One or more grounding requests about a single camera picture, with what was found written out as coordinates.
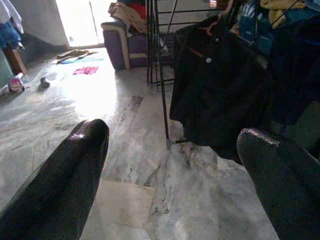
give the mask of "red cloth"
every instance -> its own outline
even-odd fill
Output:
[[[97,67],[97,66],[87,66],[87,67],[83,67],[83,68],[75,70],[73,75],[76,75],[76,74],[91,75],[91,74],[95,74],[98,69],[99,69],[99,67]]]
[[[130,3],[128,5],[130,8],[134,9],[142,19],[147,19],[146,6],[142,6],[140,3]]]

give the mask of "purple sofa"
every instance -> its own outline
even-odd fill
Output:
[[[145,67],[147,65],[147,37],[135,34],[128,37],[126,24],[110,16],[101,24],[104,45],[115,70]]]

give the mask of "sofa armrest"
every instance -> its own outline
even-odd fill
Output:
[[[126,24],[117,17],[109,17],[101,24],[104,45],[111,63],[116,70],[130,69],[128,30]]]

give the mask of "white cloth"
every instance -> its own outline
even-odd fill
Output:
[[[13,19],[15,26],[23,34],[24,28],[22,27],[22,18],[15,7],[10,0],[0,0],[0,23],[5,24],[9,22],[10,18]]]

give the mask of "pink cloth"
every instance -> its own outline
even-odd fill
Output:
[[[97,67],[97,66],[87,66],[87,67],[83,67],[83,68],[75,70],[73,75],[76,75],[76,74],[91,75],[91,74],[95,74],[98,71],[98,69],[99,69],[99,67]]]

